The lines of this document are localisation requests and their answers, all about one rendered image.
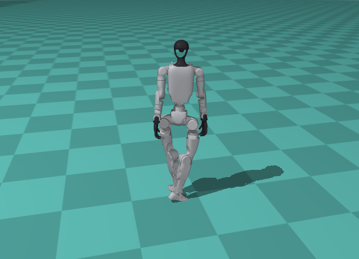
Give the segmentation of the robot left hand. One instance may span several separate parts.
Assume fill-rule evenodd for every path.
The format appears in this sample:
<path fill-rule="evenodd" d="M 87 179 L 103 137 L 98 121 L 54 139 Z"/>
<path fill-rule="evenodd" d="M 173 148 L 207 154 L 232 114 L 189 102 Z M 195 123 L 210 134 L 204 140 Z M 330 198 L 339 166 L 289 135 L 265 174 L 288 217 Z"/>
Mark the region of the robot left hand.
<path fill-rule="evenodd" d="M 156 116 L 156 117 L 154 118 L 153 123 L 154 123 L 154 134 L 155 134 L 155 137 L 156 137 L 157 139 L 161 139 L 161 138 L 160 138 L 161 136 L 158 135 L 158 132 L 160 132 L 160 130 L 158 129 L 158 123 L 160 123 L 159 117 Z"/>

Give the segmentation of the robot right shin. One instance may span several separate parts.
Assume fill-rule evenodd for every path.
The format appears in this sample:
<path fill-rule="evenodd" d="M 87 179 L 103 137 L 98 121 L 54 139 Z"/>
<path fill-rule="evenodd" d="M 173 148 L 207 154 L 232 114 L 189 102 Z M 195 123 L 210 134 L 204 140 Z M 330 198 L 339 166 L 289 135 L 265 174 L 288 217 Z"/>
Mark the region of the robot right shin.
<path fill-rule="evenodd" d="M 176 185 L 176 191 L 175 191 L 176 194 L 178 193 L 177 195 L 181 195 L 183 186 L 184 186 L 185 181 L 187 180 L 187 177 L 189 175 L 191 165 L 192 165 L 192 160 L 187 155 L 182 158 L 181 164 L 178 164 L 178 167 L 177 167 L 177 185 Z"/>

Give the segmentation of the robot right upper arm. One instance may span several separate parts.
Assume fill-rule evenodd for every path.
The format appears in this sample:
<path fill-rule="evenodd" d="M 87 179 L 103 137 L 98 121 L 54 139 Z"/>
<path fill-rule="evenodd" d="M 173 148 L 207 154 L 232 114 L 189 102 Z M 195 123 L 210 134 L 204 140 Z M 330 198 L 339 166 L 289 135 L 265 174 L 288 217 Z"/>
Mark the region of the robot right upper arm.
<path fill-rule="evenodd" d="M 195 70 L 195 75 L 197 76 L 197 78 L 196 78 L 196 85 L 197 85 L 196 97 L 204 98 L 204 86 L 205 86 L 204 71 L 201 67 L 198 67 L 198 66 L 194 66 L 194 70 Z"/>

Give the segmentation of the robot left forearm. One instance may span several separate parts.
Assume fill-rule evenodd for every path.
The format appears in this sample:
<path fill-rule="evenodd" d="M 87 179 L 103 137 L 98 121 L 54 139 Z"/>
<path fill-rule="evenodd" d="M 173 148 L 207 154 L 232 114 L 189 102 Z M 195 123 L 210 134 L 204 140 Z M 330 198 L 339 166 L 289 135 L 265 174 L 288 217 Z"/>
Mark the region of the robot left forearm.
<path fill-rule="evenodd" d="M 153 117 L 153 120 L 154 118 L 157 116 L 159 117 L 159 121 L 161 119 L 161 113 L 162 113 L 162 105 L 163 105 L 163 101 L 162 100 L 159 100 L 159 92 L 156 91 L 155 92 L 155 108 L 154 108 L 154 117 Z"/>

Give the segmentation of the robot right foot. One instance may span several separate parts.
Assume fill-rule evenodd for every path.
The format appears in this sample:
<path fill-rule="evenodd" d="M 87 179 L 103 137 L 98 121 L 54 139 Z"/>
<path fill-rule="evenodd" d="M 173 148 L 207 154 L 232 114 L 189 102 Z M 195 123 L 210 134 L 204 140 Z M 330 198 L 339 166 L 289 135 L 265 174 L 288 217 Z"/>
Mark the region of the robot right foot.
<path fill-rule="evenodd" d="M 178 193 L 177 193 L 178 194 Z M 181 193 L 181 195 L 177 195 L 176 192 L 171 192 L 168 197 L 171 200 L 179 200 L 179 201 L 186 201 L 188 200 L 188 196 L 185 196 L 184 194 Z"/>

